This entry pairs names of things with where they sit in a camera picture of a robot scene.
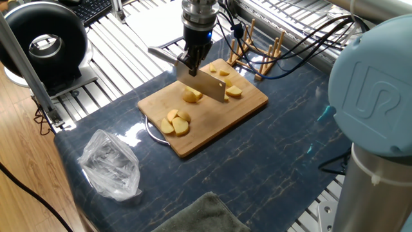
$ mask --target blue marble tabletop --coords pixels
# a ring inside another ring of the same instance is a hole
[[[260,48],[273,43],[259,32],[254,40]],[[203,64],[228,56],[229,47],[220,40]],[[253,54],[250,58],[261,59]],[[299,61],[295,57],[279,65],[290,69]],[[350,141],[332,115],[324,113],[328,76],[306,64],[285,78],[259,82],[248,70],[236,69],[268,96],[268,104],[186,159],[150,138],[136,107],[139,100],[175,81],[171,72],[56,135],[75,203],[100,231],[151,231],[208,191],[252,231],[286,231],[333,180],[317,166],[346,151]],[[269,75],[282,72],[274,66]],[[118,203],[89,185],[77,159],[97,129],[131,146],[140,161],[139,197]]]

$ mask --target cutting board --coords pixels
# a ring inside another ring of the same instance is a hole
[[[174,132],[164,134],[164,137],[179,157],[189,155],[268,102],[268,97],[265,94],[242,77],[226,61],[218,59],[212,63],[218,72],[211,73],[209,65],[200,70],[222,80],[224,77],[219,75],[219,70],[230,71],[226,78],[243,91],[240,98],[229,97],[228,102],[221,103],[203,95],[197,103],[187,103],[182,99],[185,85],[180,81],[176,81],[138,102],[140,111],[159,130],[162,119],[166,118],[169,111],[177,109],[189,113],[191,122],[188,134],[181,137],[177,137]]]

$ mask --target plastic bag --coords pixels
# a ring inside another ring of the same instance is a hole
[[[97,130],[78,160],[97,193],[117,201],[141,194],[139,160],[115,135]]]

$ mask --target potato chunk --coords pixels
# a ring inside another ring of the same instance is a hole
[[[169,113],[167,113],[167,120],[172,123],[172,120],[176,117],[178,114],[178,110],[171,110]]]
[[[242,95],[242,90],[236,86],[232,86],[226,90],[226,94],[231,97],[240,97]]]
[[[229,75],[229,74],[230,74],[230,72],[228,72],[226,70],[219,70],[219,75],[226,76],[226,75]]]
[[[198,90],[195,90],[194,88],[186,86],[186,90],[189,90],[190,92],[193,92],[197,98],[197,100],[201,99],[203,97],[203,94],[199,92]]]
[[[188,90],[185,90],[183,92],[182,98],[188,103],[195,103],[197,101],[195,94],[192,91],[188,91]]]
[[[170,124],[170,122],[167,119],[162,120],[162,124],[160,125],[160,130],[163,133],[172,133],[172,132],[174,132],[174,128],[173,128],[172,124]]]
[[[177,136],[182,136],[189,132],[189,123],[182,118],[174,118],[172,120],[172,125]]]
[[[209,64],[209,70],[211,72],[216,72],[216,68],[214,67],[214,65],[212,63]]]
[[[181,118],[183,118],[183,119],[185,119],[187,122],[190,122],[191,121],[191,116],[187,113],[187,112],[184,112],[184,111],[178,111],[178,116],[179,117],[181,117]]]
[[[223,81],[225,81],[226,87],[232,87],[232,86],[233,86],[232,81],[230,81],[230,80],[227,79],[226,77],[223,79]]]

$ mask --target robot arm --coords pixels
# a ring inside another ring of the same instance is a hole
[[[179,60],[189,67],[192,76],[197,74],[200,62],[212,47],[212,31],[219,12],[217,0],[183,0],[182,21],[185,52]]]

